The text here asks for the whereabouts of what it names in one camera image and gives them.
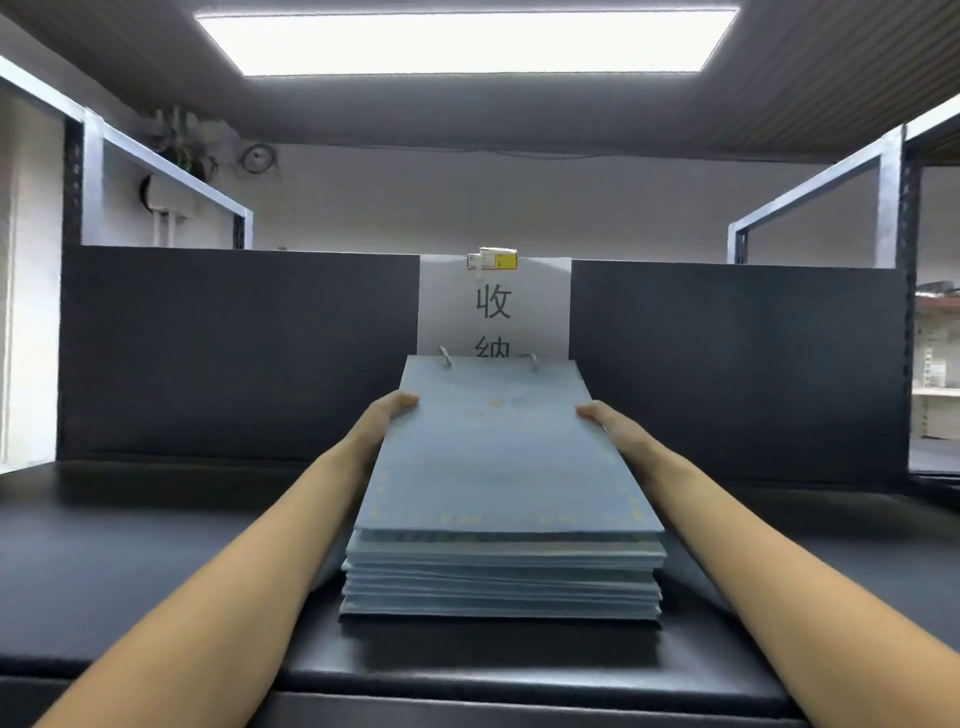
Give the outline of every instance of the forearm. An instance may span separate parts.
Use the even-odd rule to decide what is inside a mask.
[[[363,477],[340,445],[92,666],[43,728],[239,728],[276,676]]]
[[[955,724],[960,655],[657,447],[651,500],[818,728]]]

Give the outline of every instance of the ceiling panel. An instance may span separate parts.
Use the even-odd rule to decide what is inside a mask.
[[[697,75],[272,80],[242,78],[193,13],[511,5],[0,0],[0,12],[141,111],[177,104],[272,142],[835,159],[960,93],[960,2],[740,5],[728,36]],[[937,161],[960,161],[960,139],[942,140],[931,152]]]

